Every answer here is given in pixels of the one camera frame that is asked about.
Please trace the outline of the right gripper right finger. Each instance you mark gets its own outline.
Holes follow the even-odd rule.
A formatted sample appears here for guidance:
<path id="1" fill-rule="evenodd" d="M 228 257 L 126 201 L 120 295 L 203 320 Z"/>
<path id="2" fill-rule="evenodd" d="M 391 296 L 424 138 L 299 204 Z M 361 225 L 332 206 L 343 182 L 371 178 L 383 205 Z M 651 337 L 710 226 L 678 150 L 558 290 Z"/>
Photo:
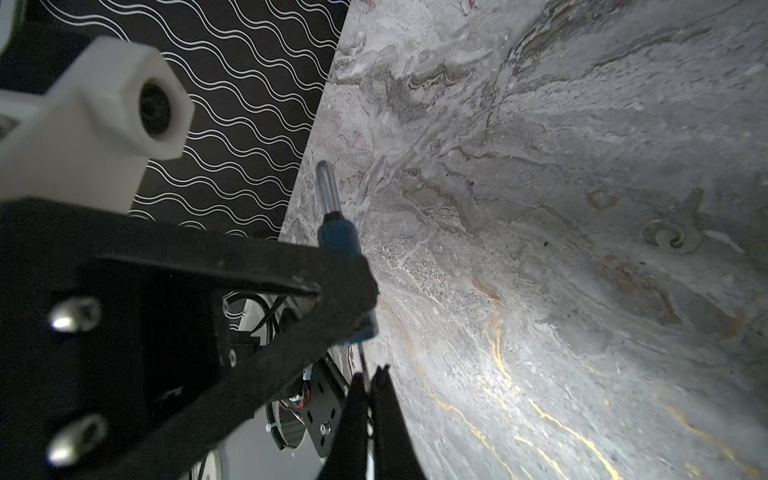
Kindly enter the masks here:
<path id="1" fill-rule="evenodd" d="M 425 480 L 389 373 L 378 367 L 371 380 L 374 475 L 383 480 Z"/>

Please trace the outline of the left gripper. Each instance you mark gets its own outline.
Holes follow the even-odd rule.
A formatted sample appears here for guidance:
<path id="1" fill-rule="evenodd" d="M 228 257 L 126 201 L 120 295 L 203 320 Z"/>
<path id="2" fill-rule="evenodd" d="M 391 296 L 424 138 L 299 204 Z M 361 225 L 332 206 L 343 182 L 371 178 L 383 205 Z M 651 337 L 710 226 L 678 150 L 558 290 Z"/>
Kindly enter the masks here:
<path id="1" fill-rule="evenodd" d="M 314 309 L 231 360 L 229 292 Z M 40 199 L 1 207 L 1 475 L 176 479 L 377 300 L 361 256 Z"/>

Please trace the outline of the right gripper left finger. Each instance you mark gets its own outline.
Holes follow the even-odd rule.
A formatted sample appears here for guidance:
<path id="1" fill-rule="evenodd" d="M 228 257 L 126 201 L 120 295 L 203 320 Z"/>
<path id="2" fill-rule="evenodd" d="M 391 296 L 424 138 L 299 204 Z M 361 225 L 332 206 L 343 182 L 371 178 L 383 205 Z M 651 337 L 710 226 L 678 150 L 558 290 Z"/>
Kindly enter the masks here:
<path id="1" fill-rule="evenodd" d="M 318 479 L 365 479 L 368 446 L 368 394 L 364 376 L 353 376 L 331 451 Z"/>

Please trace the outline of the blue padlock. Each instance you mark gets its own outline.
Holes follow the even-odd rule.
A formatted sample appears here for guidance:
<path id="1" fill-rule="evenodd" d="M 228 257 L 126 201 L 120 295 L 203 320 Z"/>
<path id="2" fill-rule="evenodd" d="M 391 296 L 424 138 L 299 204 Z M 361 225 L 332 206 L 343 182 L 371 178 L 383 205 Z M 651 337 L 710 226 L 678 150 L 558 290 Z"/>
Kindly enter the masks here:
<path id="1" fill-rule="evenodd" d="M 317 231 L 321 248 L 361 255 L 360 238 L 355 225 L 342 213 L 337 182 L 332 165 L 320 161 L 315 169 L 315 186 L 319 195 L 323 220 Z M 354 345 L 374 338 L 379 333 L 375 311 L 371 310 L 352 330 L 343 345 Z"/>

